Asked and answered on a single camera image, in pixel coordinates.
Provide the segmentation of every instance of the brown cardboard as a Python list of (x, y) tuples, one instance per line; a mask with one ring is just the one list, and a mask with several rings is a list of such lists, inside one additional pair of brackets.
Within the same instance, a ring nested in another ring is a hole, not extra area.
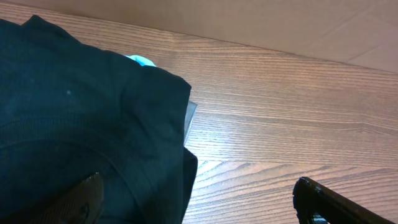
[(7, 0), (398, 72), (396, 0)]

